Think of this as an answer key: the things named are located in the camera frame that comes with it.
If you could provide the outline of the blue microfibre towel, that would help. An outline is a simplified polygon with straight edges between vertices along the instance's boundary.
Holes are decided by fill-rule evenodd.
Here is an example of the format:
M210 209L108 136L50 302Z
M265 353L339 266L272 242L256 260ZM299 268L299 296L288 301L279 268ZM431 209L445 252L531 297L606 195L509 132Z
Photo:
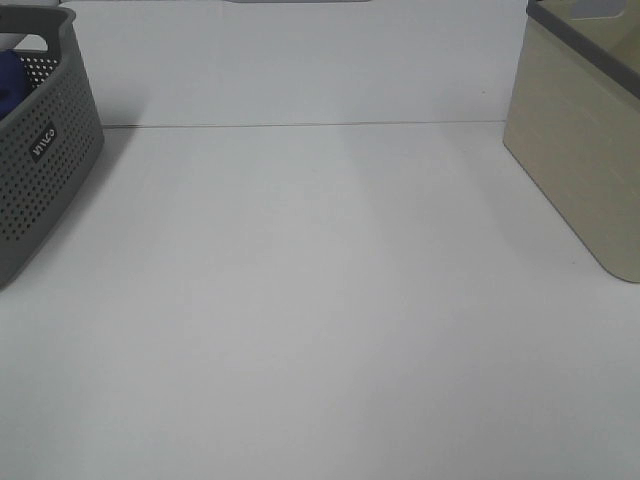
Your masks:
M21 58L13 50L1 52L1 112L4 119L28 95L29 80Z

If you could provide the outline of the beige plastic storage bin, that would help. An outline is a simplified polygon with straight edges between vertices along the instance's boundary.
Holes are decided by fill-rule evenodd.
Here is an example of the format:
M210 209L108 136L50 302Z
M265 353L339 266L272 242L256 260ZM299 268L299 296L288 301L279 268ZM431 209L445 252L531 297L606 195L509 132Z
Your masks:
M610 275L639 280L639 4L530 1L503 143Z

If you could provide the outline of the grey perforated plastic basket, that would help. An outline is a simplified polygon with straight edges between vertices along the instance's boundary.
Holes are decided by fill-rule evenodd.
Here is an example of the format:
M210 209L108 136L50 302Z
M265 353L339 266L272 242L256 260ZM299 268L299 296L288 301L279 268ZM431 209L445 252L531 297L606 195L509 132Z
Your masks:
M26 98L1 118L1 284L23 270L82 187L104 134L73 22L63 7L3 5L3 35L35 35L46 50L14 47Z

